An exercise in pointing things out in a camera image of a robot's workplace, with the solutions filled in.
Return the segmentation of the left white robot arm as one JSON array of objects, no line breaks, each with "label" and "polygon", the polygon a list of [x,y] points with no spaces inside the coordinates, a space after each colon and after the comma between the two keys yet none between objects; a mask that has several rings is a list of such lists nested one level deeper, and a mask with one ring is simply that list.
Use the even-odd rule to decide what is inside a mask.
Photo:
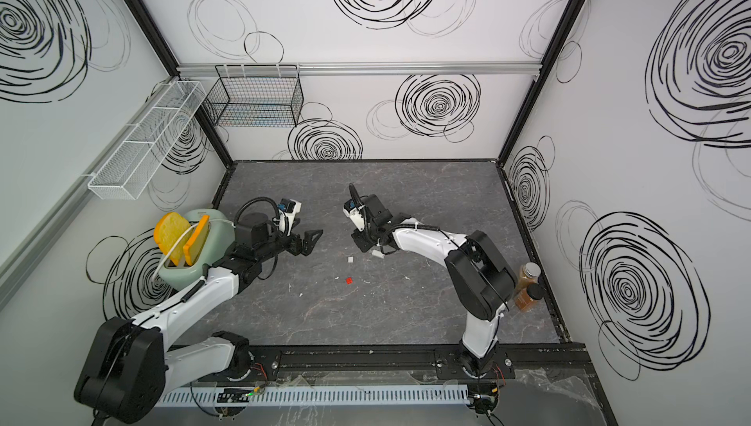
[{"label": "left white robot arm", "polygon": [[111,318],[98,329],[82,367],[74,400],[88,406],[93,422],[125,424],[144,418],[162,395],[207,375],[243,380],[255,367],[248,339],[226,330],[193,345],[178,339],[204,316],[260,278],[262,266],[283,253],[310,255],[322,230],[296,234],[262,213],[238,223],[232,232],[211,236],[209,259],[197,279],[165,302],[133,318]]}]

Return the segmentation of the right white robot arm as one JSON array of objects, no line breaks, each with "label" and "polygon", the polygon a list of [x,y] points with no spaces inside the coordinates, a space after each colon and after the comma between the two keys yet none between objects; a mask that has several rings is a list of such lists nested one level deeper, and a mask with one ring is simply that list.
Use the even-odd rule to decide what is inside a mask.
[{"label": "right white robot arm", "polygon": [[349,186],[343,212],[354,224],[352,239],[361,252],[411,252],[444,268],[467,311],[460,359],[467,374],[479,378],[493,363],[498,331],[510,310],[517,277],[492,239],[476,230],[455,234],[403,213],[392,214],[374,194]]}]

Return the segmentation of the green toaster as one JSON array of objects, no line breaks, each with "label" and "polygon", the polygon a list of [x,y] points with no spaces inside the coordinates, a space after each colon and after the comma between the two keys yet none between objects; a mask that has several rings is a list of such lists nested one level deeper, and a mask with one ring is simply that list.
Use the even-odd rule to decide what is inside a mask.
[{"label": "green toaster", "polygon": [[154,240],[162,259],[154,280],[179,291],[195,282],[205,265],[222,257],[235,240],[233,223],[215,209],[165,214],[156,224]]}]

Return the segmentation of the orange toast slice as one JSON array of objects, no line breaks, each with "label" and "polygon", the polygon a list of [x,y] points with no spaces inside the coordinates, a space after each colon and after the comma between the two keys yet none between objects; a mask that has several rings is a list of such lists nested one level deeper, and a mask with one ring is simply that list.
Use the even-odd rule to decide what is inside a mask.
[{"label": "orange toast slice", "polygon": [[209,216],[202,216],[183,245],[183,255],[187,267],[195,265],[203,251],[203,246],[205,246],[209,233],[209,221]]}]

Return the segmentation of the round yellow toast slice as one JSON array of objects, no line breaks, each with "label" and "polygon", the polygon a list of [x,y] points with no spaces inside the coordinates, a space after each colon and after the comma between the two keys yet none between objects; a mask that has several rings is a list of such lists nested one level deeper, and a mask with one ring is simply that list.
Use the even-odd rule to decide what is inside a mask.
[{"label": "round yellow toast slice", "polygon": [[183,247],[189,238],[186,232],[190,228],[190,222],[176,212],[164,215],[156,224],[155,242],[174,266],[179,266],[184,260]]}]

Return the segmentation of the light spice jar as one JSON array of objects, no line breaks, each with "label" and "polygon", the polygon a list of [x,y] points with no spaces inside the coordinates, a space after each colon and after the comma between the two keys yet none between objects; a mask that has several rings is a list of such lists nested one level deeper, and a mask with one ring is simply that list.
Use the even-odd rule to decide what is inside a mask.
[{"label": "light spice jar", "polygon": [[516,291],[520,291],[532,283],[537,283],[541,277],[541,267],[533,262],[526,263],[520,267]]}]

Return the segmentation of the dark orange spice jar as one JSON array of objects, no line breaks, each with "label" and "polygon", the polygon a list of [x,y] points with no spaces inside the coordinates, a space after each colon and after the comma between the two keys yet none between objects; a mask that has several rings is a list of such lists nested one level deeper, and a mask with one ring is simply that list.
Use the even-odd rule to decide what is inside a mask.
[{"label": "dark orange spice jar", "polygon": [[545,290],[539,283],[530,283],[520,289],[514,298],[514,304],[520,311],[527,311],[545,297]]}]

